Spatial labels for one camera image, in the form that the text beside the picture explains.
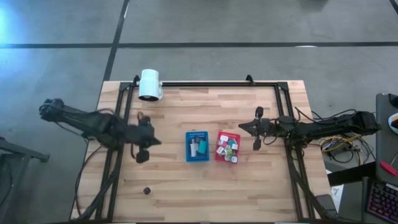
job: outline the gray floor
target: gray floor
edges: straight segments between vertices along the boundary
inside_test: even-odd
[[[0,44],[111,43],[123,0],[0,0]],[[121,42],[398,41],[388,0],[131,0]],[[15,223],[68,219],[82,139],[40,120],[46,98],[96,107],[110,49],[0,49],[0,136],[41,152],[30,163]],[[398,47],[119,49],[110,80],[154,68],[163,80],[305,80],[321,115],[375,111],[397,93]],[[369,142],[374,145],[374,138]],[[355,166],[356,161],[347,166]],[[345,192],[341,213],[358,218]]]

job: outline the blue basket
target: blue basket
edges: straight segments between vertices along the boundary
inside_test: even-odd
[[[206,141],[206,152],[203,156],[191,156],[190,143],[191,140],[195,137],[205,138]],[[207,131],[195,131],[195,132],[187,132],[185,134],[185,156],[187,158],[187,162],[206,162],[209,161],[209,137]]]

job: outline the desk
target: desk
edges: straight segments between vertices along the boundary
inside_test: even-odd
[[[288,84],[293,106],[311,114],[304,82]],[[104,82],[98,109],[115,108],[119,85],[120,82]],[[264,107],[263,118],[279,116],[273,88],[166,87],[164,98],[156,103],[138,100],[135,88],[129,123],[137,123],[138,111],[149,115],[162,145],[149,148],[150,160],[143,164],[135,162],[130,156],[130,145],[125,145],[113,221],[295,221],[283,141],[278,139],[270,146],[262,145],[260,151],[253,151],[254,138],[238,128],[239,123],[254,118],[260,105]],[[210,162],[185,162],[187,131],[208,131]],[[241,135],[238,164],[213,160],[218,131]],[[91,142],[87,155],[97,147],[97,142]],[[103,149],[83,171],[78,191],[82,208],[98,193],[105,157]],[[314,195],[330,194],[319,147],[306,148],[304,161]],[[149,195],[143,194],[145,187],[152,190]],[[105,198],[104,211],[108,209],[108,200],[109,196]],[[74,207],[72,217],[76,216]]]

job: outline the red basket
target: red basket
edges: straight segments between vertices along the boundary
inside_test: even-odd
[[[220,161],[220,162],[229,162],[229,163],[235,164],[235,163],[233,163],[231,161],[225,161],[224,156],[221,156],[221,155],[217,154],[217,149],[219,147],[218,141],[220,140],[221,135],[227,136],[228,140],[234,139],[236,141],[236,144],[238,145],[238,149],[236,150],[236,155],[235,156],[238,158],[238,162],[239,162],[239,147],[240,147],[240,142],[241,142],[241,136],[238,135],[238,134],[226,133],[226,132],[222,132],[222,131],[218,132],[217,142],[216,142],[216,152],[215,152],[215,158],[214,159],[216,161]]]

